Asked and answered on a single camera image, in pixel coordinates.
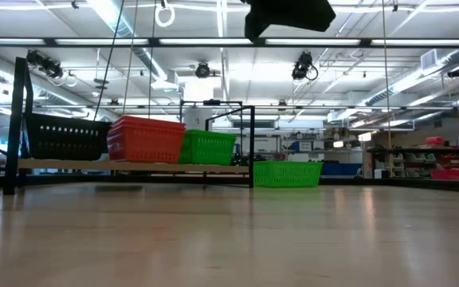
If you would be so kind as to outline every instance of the red box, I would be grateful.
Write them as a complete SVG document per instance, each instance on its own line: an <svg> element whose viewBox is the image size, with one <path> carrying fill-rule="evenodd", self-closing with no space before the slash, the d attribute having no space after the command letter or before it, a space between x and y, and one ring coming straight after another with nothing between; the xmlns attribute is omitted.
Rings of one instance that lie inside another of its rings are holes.
<svg viewBox="0 0 459 287"><path fill-rule="evenodd" d="M444 145L444 139L440 136L430 137L426 139L426 143L430 145L442 146Z"/></svg>
<svg viewBox="0 0 459 287"><path fill-rule="evenodd" d="M185 124L122 116L108 133L110 160L177 163Z"/></svg>
<svg viewBox="0 0 459 287"><path fill-rule="evenodd" d="M431 170L432 179L459 180L459 171Z"/></svg>

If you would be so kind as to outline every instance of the green basket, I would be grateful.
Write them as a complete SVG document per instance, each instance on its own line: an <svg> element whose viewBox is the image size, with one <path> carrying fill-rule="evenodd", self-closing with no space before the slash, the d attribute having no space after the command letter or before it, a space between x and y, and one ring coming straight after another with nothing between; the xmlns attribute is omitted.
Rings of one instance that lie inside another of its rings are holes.
<svg viewBox="0 0 459 287"><path fill-rule="evenodd" d="M257 187L316 187L324 163L258 162L254 164Z"/></svg>
<svg viewBox="0 0 459 287"><path fill-rule="evenodd" d="M179 163L230 165L236 140L236 135L187 131Z"/></svg>

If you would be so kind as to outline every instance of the black basket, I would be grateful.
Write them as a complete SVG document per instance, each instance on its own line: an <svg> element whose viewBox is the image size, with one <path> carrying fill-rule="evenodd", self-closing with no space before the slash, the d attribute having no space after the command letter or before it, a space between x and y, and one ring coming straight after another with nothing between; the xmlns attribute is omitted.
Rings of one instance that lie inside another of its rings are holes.
<svg viewBox="0 0 459 287"><path fill-rule="evenodd" d="M30 114L25 138L35 159L97 160L107 152L111 123Z"/></svg>

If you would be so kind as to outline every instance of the wooden shelf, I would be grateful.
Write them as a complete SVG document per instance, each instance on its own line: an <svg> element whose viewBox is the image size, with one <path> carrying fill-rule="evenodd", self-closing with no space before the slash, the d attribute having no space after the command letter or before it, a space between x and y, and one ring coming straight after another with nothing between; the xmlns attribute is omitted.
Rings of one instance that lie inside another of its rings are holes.
<svg viewBox="0 0 459 287"><path fill-rule="evenodd" d="M128 163L115 161L79 161L55 159L20 159L18 168L93 169L113 171L201 171L249 173L249 167L195 164Z"/></svg>

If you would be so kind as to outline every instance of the wooden floor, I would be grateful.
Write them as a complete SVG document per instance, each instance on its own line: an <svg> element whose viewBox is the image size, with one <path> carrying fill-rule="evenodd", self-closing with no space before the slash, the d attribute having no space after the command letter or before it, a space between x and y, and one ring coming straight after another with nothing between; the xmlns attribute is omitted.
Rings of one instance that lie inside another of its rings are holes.
<svg viewBox="0 0 459 287"><path fill-rule="evenodd" d="M0 193L0 286L459 286L459 193L136 184Z"/></svg>

